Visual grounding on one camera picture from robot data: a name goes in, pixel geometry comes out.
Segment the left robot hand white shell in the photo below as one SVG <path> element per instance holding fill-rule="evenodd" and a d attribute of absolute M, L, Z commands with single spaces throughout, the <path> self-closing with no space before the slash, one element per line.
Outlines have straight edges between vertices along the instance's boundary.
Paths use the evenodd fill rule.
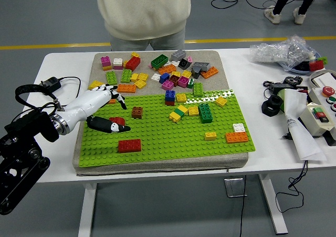
<path fill-rule="evenodd" d="M 116 91 L 113 85 L 101 85 L 92 90 L 87 90 L 65 107 L 64 111 L 57 111 L 53 116 L 55 127 L 59 134 L 70 133 L 78 122 L 86 121 L 89 128 L 105 133 L 127 132 L 131 128 L 110 121 L 93 114 L 105 106 L 111 99 L 117 100 L 125 110 L 125 98 Z"/>

